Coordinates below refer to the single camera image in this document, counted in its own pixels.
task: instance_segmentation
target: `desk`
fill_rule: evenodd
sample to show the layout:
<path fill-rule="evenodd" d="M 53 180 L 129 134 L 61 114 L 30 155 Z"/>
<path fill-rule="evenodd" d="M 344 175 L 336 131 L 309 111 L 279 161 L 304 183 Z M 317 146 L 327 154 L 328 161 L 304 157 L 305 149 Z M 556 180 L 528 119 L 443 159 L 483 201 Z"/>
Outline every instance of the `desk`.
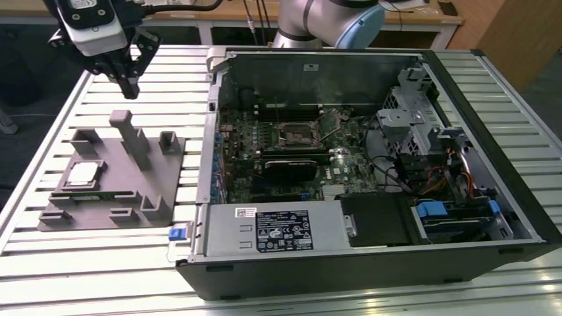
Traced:
<path fill-rule="evenodd" d="M 197 3 L 206 4 L 213 0 L 198 0 Z M 279 17 L 279 1 L 265 0 L 272 27 L 276 28 Z M 259 15 L 255 1 L 248 1 L 249 13 L 256 27 L 259 26 Z M 436 0 L 431 0 L 428 8 L 412 10 L 413 13 L 385 12 L 385 23 L 383 31 L 403 32 L 433 32 L 437 33 L 431 43 L 431 49 L 444 49 L 455 33 L 456 27 L 464 22 L 459 16 L 443 15 L 437 9 Z M 54 19 L 42 5 L 41 0 L 2 0 L 0 1 L 0 24 L 54 24 Z M 202 45 L 212 45 L 213 27 L 246 28 L 245 10 L 241 0 L 224 1 L 218 8 L 210 12 L 178 11 L 157 13 L 146 22 L 146 26 L 194 26 L 198 29 L 198 36 Z"/>
<path fill-rule="evenodd" d="M 392 315 L 556 315 L 562 250 L 499 267 L 469 282 L 205 302 L 166 260 L 168 228 L 37 231 L 38 214 L 73 153 L 68 143 L 73 130 L 94 127 L 102 137 L 114 135 L 100 126 L 114 109 L 132 111 L 140 118 L 134 126 L 144 128 L 148 137 L 172 130 L 188 138 L 173 222 L 193 220 L 209 88 L 206 50 L 205 46 L 162 45 L 140 78 L 136 100 L 122 98 L 105 76 L 84 73 L 0 213 L 0 314 L 367 315 L 397 311 Z M 437 52 L 437 57 L 562 227 L 559 141 L 485 58 L 467 51 Z M 457 124 L 451 106 L 443 99 L 440 104 Z M 174 251 L 188 251 L 186 247 L 176 245 Z"/>

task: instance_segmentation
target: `power supply label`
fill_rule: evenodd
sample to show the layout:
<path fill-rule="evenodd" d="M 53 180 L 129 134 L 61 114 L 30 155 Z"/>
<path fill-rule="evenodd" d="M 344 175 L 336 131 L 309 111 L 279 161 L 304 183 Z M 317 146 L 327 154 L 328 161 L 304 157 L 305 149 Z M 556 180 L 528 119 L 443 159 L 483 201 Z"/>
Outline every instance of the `power supply label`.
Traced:
<path fill-rule="evenodd" d="M 256 213 L 255 237 L 259 252 L 312 250 L 308 211 Z"/>

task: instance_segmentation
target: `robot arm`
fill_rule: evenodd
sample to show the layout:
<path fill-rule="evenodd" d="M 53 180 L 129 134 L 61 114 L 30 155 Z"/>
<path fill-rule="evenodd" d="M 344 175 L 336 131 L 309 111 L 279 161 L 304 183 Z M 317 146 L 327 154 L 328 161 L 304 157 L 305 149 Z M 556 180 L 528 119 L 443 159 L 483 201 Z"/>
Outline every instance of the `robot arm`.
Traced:
<path fill-rule="evenodd" d="M 105 74 L 126 99 L 138 95 L 142 75 L 161 37 L 140 28 L 144 17 L 162 11 L 210 11 L 212 5 L 140 5 L 144 0 L 42 0 L 60 29 L 49 45 L 92 74 Z M 377 0 L 281 0 L 275 47 L 364 48 L 384 20 Z M 130 46 L 140 55 L 130 57 Z"/>
<path fill-rule="evenodd" d="M 209 6 L 141 6 L 130 0 L 42 0 L 60 29 L 49 45 L 92 74 L 105 74 L 126 99 L 138 95 L 137 80 L 156 54 L 161 38 L 140 28 L 144 17 L 160 11 L 209 11 Z M 130 45 L 140 51 L 130 57 Z"/>
<path fill-rule="evenodd" d="M 377 0 L 279 1 L 279 31 L 273 47 L 365 48 L 384 23 Z"/>

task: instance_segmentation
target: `motherboard chip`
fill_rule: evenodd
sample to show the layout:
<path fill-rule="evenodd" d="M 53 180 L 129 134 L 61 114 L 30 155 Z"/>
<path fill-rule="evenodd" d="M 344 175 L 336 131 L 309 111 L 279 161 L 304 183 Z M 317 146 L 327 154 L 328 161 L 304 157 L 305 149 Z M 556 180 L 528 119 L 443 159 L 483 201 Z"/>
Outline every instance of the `motherboard chip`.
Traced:
<path fill-rule="evenodd" d="M 312 124 L 289 123 L 279 125 L 279 145 L 289 149 L 316 148 L 321 147 L 317 144 L 317 131 Z"/>

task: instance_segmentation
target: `barcode sticker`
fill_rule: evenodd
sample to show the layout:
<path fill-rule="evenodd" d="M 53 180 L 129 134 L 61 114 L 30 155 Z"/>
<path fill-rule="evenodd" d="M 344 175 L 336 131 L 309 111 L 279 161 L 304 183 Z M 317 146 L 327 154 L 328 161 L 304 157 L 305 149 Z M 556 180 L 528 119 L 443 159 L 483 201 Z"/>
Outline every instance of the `barcode sticker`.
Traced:
<path fill-rule="evenodd" d="M 256 210 L 257 209 L 255 207 L 236 207 L 234 216 L 236 217 L 255 217 Z"/>

